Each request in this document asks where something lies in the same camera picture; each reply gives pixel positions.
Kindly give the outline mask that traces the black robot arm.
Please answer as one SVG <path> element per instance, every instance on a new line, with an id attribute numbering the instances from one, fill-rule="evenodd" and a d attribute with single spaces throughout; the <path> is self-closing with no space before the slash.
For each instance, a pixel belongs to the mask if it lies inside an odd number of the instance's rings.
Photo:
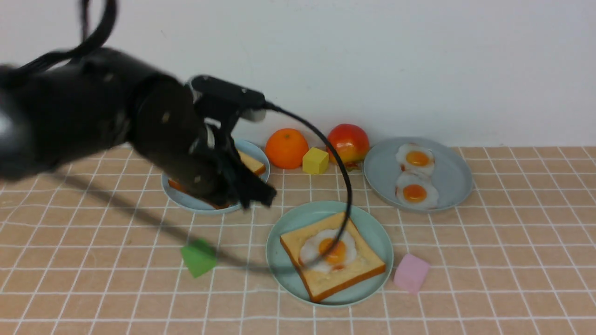
<path id="1" fill-rule="evenodd" d="M 231 132 L 264 94 L 209 75 L 182 83 L 102 47 L 22 76 L 1 70 L 1 179 L 20 181 L 128 143 L 185 193 L 270 206 L 275 188 L 242 161 Z"/>

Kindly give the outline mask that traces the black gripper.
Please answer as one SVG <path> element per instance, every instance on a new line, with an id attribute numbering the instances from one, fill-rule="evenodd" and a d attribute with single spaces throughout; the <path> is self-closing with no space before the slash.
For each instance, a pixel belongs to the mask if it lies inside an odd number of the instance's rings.
<path id="1" fill-rule="evenodd" d="M 239 117 L 200 116 L 192 92 L 172 77 L 137 80 L 130 91 L 130 142 L 196 197 L 216 204 L 271 207 L 276 189 L 241 163 L 231 132 Z"/>

